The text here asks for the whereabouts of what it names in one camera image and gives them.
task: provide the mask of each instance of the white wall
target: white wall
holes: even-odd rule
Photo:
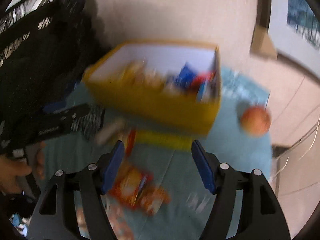
[[[317,121],[320,88],[290,63],[249,54],[257,0],[87,0],[103,43],[188,39],[220,45],[222,65],[271,91],[273,143],[292,145]]]

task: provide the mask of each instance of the white cable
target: white cable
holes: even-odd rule
[[[288,163],[288,160],[289,160],[289,157],[287,158],[287,161],[285,162],[285,165],[274,175],[272,176],[271,180],[269,183],[271,183],[273,181],[273,179],[281,172],[284,170],[284,168],[287,166],[287,163]]]
[[[320,115],[319,115],[318,125],[317,125],[316,134],[315,134],[315,137],[314,137],[314,139],[313,139],[313,142],[312,142],[311,146],[309,147],[309,149],[306,150],[306,152],[299,158],[299,160],[301,160],[302,157],[305,156],[305,155],[311,150],[311,148],[313,147],[313,144],[315,143],[316,138],[317,138],[317,133],[318,133],[318,129],[319,129],[319,124],[320,124]],[[287,161],[285,162],[285,165],[284,165],[274,176],[272,176],[272,178],[270,179],[270,182],[269,182],[269,183],[271,183],[271,182],[273,181],[273,179],[274,179],[281,171],[284,170],[284,168],[287,166],[288,160],[289,160],[289,157],[287,158]]]
[[[318,119],[318,125],[317,125],[315,138],[313,139],[313,142],[312,142],[310,148],[299,158],[299,160],[301,160],[303,158],[303,156],[306,155],[308,153],[308,151],[310,151],[310,149],[312,148],[313,144],[315,143],[316,137],[317,137],[317,133],[318,133],[318,129],[319,129],[319,123],[320,123],[320,115],[319,115],[319,119]]]

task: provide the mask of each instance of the finger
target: finger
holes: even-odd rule
[[[1,186],[7,194],[19,194],[22,192],[15,177],[8,177],[5,181],[1,182]]]
[[[44,141],[42,141],[41,143],[40,143],[40,149],[43,149],[44,147],[46,147],[47,146],[47,144],[44,142]]]
[[[37,158],[37,163],[40,164],[40,165],[44,165],[44,154],[43,154],[43,151],[40,150],[37,155],[36,155],[36,158]]]
[[[26,176],[32,172],[32,168],[24,162],[12,161],[6,158],[6,170],[9,174],[15,176]]]
[[[36,172],[40,179],[44,179],[44,167],[42,165],[37,166]]]

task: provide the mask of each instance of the snack package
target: snack package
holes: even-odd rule
[[[137,202],[139,193],[144,185],[152,179],[153,175],[151,173],[140,171],[129,162],[123,161],[109,194],[123,205],[134,210],[139,206]]]
[[[146,68],[144,60],[129,63],[124,71],[112,77],[126,84],[147,86],[156,90],[163,89],[165,85],[165,78],[156,70]]]
[[[162,203],[168,204],[170,196],[162,187],[146,186],[139,195],[138,204],[149,216],[154,216]]]
[[[203,84],[205,81],[211,82],[215,77],[215,75],[216,75],[216,71],[201,73],[193,79],[189,88],[192,90],[199,90],[201,84]]]
[[[189,64],[186,62],[184,67],[181,69],[179,75],[173,80],[173,83],[178,86],[183,88],[184,90],[187,90],[192,81],[196,78],[197,73],[193,71]]]

